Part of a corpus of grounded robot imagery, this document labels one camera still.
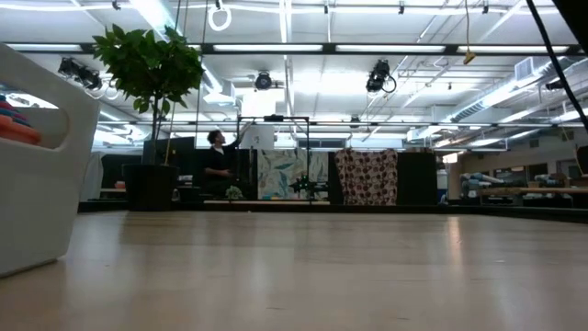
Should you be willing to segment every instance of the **black planter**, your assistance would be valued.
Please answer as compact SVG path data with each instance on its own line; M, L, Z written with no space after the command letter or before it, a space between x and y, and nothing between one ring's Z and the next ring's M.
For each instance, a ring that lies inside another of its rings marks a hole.
M178 168L168 165L123 165L130 211L170 211Z

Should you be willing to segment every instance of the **orange object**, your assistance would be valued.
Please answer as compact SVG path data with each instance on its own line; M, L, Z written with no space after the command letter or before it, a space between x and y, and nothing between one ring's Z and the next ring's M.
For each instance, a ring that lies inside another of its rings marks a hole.
M40 134L28 126L14 123L7 116L0 116L0 137L21 143L38 144Z

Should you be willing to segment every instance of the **potted plant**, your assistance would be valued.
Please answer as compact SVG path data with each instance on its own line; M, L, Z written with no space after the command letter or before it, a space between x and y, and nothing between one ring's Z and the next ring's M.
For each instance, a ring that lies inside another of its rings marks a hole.
M157 41L152 30L125 32L113 25L105 36L94 36L94 57L108 67L115 87L124 93L125 100L135 97L133 108L139 113L153 113L151 157L141 165L124 165L122 171L129 208L134 211L170 210L178 169L156 164L161 120L169 112L170 102L186 108L182 96L200 87L204 72L198 52L187 45L186 38L169 27L165 35L169 41Z

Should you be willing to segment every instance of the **gymnastic ring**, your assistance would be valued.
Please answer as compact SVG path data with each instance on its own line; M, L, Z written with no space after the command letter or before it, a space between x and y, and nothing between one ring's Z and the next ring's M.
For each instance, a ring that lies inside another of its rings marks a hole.
M225 20L223 25L218 26L216 23L214 23L214 14L217 12L220 12L220 11L227 13L227 19ZM231 25L231 21L232 21L232 14L231 14L231 10L229 8L223 7L221 9L217 9L217 8L213 7L209 10L209 25L210 25L211 29L213 29L215 31L223 31L224 29L228 28L229 25Z

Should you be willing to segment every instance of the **spotlight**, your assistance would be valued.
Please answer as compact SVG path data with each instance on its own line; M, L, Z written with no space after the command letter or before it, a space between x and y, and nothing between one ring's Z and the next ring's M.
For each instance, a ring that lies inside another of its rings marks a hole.
M272 78L268 72L259 73L257 79L255 79L255 88L258 90L267 90L272 86Z
M392 90L386 90L384 88L389 79L394 83ZM378 60L378 63L374 66L374 70L369 73L366 90L368 93L378 93L379 91L392 93L396 90L396 80L390 75L390 66L387 60Z
M352 123L358 123L360 121L361 120L359 120L359 116L357 116L357 115L353 115L351 117L351 120L350 120L350 122L352 122ZM359 128L359 125L350 125L349 128L351 128L351 129L358 129Z
M561 83L560 80L555 81L553 83L547 83L545 84L545 88L549 91L553 91L553 90L557 90L557 89L562 89L563 88L563 84Z
M73 78L75 82L89 90L98 90L102 87L102 79L97 71L91 71L86 66L74 62L72 58L63 58L57 72L65 79Z

